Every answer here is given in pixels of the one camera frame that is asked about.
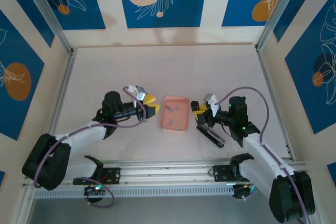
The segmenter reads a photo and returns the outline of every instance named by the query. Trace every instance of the white table surface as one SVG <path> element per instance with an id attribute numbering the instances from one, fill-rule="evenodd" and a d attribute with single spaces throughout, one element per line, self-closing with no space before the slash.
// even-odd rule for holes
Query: white table surface
<path id="1" fill-rule="evenodd" d="M 129 84 L 144 87 L 161 105 L 167 95 L 201 103 L 208 93 L 221 99 L 236 87 L 255 87 L 270 105 L 265 140 L 280 156 L 289 156 L 253 45 L 81 48 L 57 134 L 70 132 L 94 118 L 108 91 L 120 92 L 122 101 L 129 102 L 130 98 L 122 91 Z M 249 120 L 261 130 L 266 118 L 262 99 L 250 90 L 238 91 L 235 95 L 247 98 Z M 228 101 L 222 103 L 222 109 L 228 109 Z M 223 136 L 226 143 L 223 148 L 214 145 L 196 129 L 191 111 L 185 133 L 164 132 L 160 128 L 161 115 L 162 108 L 147 123 L 132 129 L 117 129 L 106 140 L 83 148 L 79 156 L 134 161 L 223 158 L 243 152 L 220 126 L 215 126 L 214 131 Z M 136 122 L 136 118 L 131 118 L 120 124 Z"/>

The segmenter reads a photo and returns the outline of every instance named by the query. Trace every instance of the purple cable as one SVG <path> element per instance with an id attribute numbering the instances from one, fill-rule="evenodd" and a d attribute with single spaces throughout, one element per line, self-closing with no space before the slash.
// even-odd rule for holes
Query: purple cable
<path id="1" fill-rule="evenodd" d="M 306 207 L 304 206 L 304 203 L 303 203 L 303 200 L 302 200 L 302 197 L 300 195 L 300 192 L 299 192 L 299 189 L 298 187 L 296 186 L 293 178 L 290 176 L 289 172 L 287 171 L 286 168 L 281 168 L 281 162 L 280 160 L 273 154 L 273 152 L 267 148 L 266 145 L 263 144 L 262 142 L 262 139 L 263 139 L 263 135 L 264 135 L 264 132 L 265 132 L 265 129 L 266 129 L 266 126 L 268 124 L 268 121 L 269 121 L 269 106 L 268 106 L 268 103 L 266 101 L 266 98 L 264 97 L 264 95 L 257 89 L 255 88 L 252 88 L 252 87 L 240 87 L 240 88 L 236 88 L 234 90 L 232 90 L 229 94 L 227 94 L 223 99 L 221 99 L 219 102 L 215 103 L 215 105 L 218 105 L 220 104 L 221 102 L 223 102 L 224 100 L 226 100 L 232 93 L 238 91 L 238 90 L 241 90 L 241 89 L 249 89 L 249 90 L 253 90 L 255 92 L 257 92 L 261 98 L 263 99 L 264 103 L 265 103 L 265 106 L 266 106 L 266 110 L 267 110 L 267 115 L 266 115 L 266 121 L 265 121 L 265 124 L 264 124 L 264 127 L 262 127 L 262 130 L 261 130 L 261 133 L 260 133 L 260 144 L 261 146 L 266 150 L 266 152 L 275 160 L 275 162 L 277 162 L 277 164 L 280 166 L 280 169 L 283 170 L 283 172 L 286 173 L 287 177 L 289 178 L 289 181 L 291 182 L 293 188 L 294 188 L 294 191 L 299 199 L 299 203 L 300 203 L 300 206 L 302 208 L 302 212 L 303 212 L 303 215 L 304 215 L 304 218 L 306 220 L 306 224 L 310 224 L 310 220 L 309 220 L 309 217 L 308 217 L 308 213 L 307 213 L 307 210 L 306 210 Z"/>
<path id="2" fill-rule="evenodd" d="M 91 203 L 91 202 L 89 201 L 89 195 L 92 194 L 93 191 L 99 191 L 99 190 L 94 189 L 94 190 L 90 191 L 90 192 L 87 194 L 86 198 L 85 198 L 86 201 L 87 201 L 87 203 L 88 203 L 90 206 L 97 207 L 97 208 L 108 208 L 108 207 L 111 207 L 111 206 L 113 205 L 113 203 L 114 203 L 114 195 L 113 195 L 113 192 L 112 192 L 106 185 L 104 185 L 103 183 L 100 183 L 100 182 L 97 181 L 97 180 L 91 179 L 91 178 L 84 178 L 84 177 L 82 177 L 82 178 L 80 178 L 80 179 L 84 179 L 84 180 L 93 182 L 93 183 L 95 183 L 95 184 L 101 185 L 101 186 L 102 186 L 106 191 L 108 191 L 109 194 L 112 196 L 112 202 L 109 203 L 108 205 L 105 205 L 105 206 L 95 205 L 95 204 L 93 204 L 93 203 Z"/>
<path id="3" fill-rule="evenodd" d="M 142 111 L 143 111 L 143 118 L 145 119 L 146 118 L 146 109 L 145 107 L 143 106 L 143 104 L 135 97 L 133 96 L 130 92 L 127 91 L 127 88 L 128 87 L 123 87 L 123 91 L 129 95 L 131 98 L 133 98 L 137 103 L 138 105 L 141 107 Z M 82 132 L 84 130 L 87 130 L 87 129 L 90 129 L 90 128 L 94 128 L 94 127 L 100 127 L 100 126 L 112 126 L 112 127 L 117 127 L 117 128 L 124 128 L 124 129 L 129 129 L 129 128 L 133 128 L 133 127 L 136 127 L 138 125 L 140 125 L 141 123 L 143 122 L 143 120 L 139 121 L 138 123 L 136 124 L 133 124 L 133 125 L 116 125 L 116 124 L 112 124 L 112 123 L 98 123 L 98 124 L 95 124 L 95 125 L 91 125 L 91 126 L 85 126 L 83 128 L 80 128 L 76 131 L 73 131 L 71 133 L 69 133 L 68 136 L 64 136 L 62 137 L 60 140 L 58 140 L 46 153 L 46 155 L 42 158 L 41 160 L 41 163 L 39 164 L 39 166 L 37 167 L 37 170 L 36 170 L 36 173 L 35 173 L 35 176 L 34 176 L 34 187 L 35 188 L 41 188 L 41 186 L 39 186 L 37 184 L 37 178 L 38 178 L 38 175 L 40 174 L 41 172 L 41 169 L 45 163 L 45 161 L 47 160 L 48 156 L 53 152 L 53 150 L 57 147 L 57 145 L 59 145 L 62 141 L 64 141 L 65 139 L 79 133 L 79 132 Z M 96 183 L 96 184 L 100 184 L 101 183 L 99 181 L 96 181 L 96 180 L 93 180 L 92 182 Z"/>

